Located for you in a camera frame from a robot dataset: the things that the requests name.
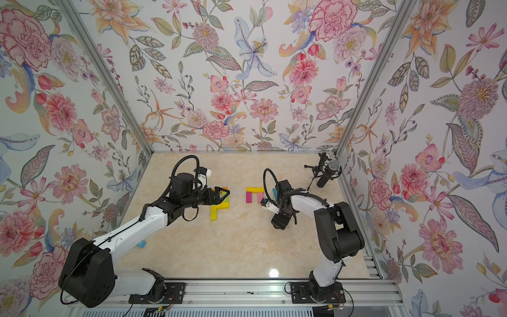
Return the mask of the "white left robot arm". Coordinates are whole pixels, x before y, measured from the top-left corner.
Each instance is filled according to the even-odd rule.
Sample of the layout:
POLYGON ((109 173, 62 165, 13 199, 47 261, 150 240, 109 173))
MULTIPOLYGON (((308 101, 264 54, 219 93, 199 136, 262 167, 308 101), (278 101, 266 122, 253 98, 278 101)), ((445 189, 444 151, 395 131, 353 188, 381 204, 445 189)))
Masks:
POLYGON ((206 179, 189 173, 172 176, 163 194, 146 203, 140 216, 94 240, 79 239, 73 243, 58 281, 62 293, 88 308, 124 295, 162 302, 167 290, 161 274, 147 268, 118 272, 115 265, 147 237, 174 223, 187 209, 223 203, 229 190, 209 188, 206 179))

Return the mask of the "yellow green block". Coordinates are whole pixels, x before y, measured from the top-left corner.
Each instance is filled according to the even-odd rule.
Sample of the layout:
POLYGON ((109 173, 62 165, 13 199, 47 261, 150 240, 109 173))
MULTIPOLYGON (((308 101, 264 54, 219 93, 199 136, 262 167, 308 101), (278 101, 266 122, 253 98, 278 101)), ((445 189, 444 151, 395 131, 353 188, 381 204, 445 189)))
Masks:
POLYGON ((217 207, 216 206, 210 207, 210 220, 211 221, 217 220, 217 207))

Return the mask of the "aluminium frame rail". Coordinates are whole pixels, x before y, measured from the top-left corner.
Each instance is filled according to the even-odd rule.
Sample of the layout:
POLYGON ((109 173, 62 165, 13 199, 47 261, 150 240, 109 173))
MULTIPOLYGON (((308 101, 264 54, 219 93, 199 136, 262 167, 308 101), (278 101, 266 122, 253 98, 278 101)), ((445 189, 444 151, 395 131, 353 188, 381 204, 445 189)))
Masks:
MULTIPOLYGON (((312 297, 309 291, 294 291, 294 283, 307 284, 305 279, 166 279, 174 285, 183 283, 176 292, 182 302, 177 308, 219 306, 295 306, 293 299, 302 297, 307 306, 326 304, 323 297, 312 297)), ((342 279, 346 307, 403 306, 398 286, 382 279, 342 279)))

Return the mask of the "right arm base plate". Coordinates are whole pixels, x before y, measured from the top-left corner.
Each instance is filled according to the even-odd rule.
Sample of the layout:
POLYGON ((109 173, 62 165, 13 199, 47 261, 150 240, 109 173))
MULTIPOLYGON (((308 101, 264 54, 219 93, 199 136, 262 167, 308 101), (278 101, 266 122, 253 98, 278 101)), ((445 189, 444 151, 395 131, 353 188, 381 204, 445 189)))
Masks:
POLYGON ((290 282, 289 294, 293 304, 341 305, 347 302, 340 282, 327 287, 307 282, 290 282))

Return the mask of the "yellow long block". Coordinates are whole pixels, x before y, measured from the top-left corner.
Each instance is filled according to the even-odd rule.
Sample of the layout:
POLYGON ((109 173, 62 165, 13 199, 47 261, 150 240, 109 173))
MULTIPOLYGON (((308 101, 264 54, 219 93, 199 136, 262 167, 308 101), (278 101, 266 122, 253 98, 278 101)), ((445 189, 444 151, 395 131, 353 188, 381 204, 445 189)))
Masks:
POLYGON ((260 193, 260 192, 264 192, 264 189, 259 188, 259 187, 247 187, 246 191, 252 192, 252 193, 260 193))
POLYGON ((229 202, 223 202, 219 205, 216 205, 214 206, 215 209, 219 210, 219 209, 228 209, 230 207, 230 204, 229 202))

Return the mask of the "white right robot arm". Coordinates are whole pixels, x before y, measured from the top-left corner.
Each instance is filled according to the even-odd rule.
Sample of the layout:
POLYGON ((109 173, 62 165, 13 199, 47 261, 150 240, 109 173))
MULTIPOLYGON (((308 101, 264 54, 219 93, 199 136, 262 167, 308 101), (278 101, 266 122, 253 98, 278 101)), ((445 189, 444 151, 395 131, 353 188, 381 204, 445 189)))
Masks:
POLYGON ((351 207, 345 202, 331 204, 302 188, 294 189, 286 180, 280 182, 276 190, 275 199, 265 197, 261 201, 264 209, 274 213, 273 227, 284 230, 292 219, 297 219, 297 214, 308 215, 315 221, 323 254, 307 282, 290 282, 292 303, 344 305, 345 290, 339 282, 339 274, 365 245, 351 207))

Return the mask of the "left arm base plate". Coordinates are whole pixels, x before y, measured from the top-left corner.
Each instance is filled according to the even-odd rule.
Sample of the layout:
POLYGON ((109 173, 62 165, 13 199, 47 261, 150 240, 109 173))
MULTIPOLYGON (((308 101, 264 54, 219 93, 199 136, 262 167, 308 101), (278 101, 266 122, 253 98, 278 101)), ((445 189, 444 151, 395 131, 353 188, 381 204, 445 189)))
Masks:
POLYGON ((132 295, 129 301, 133 304, 182 304, 185 290, 185 283, 164 282, 147 295, 132 295))

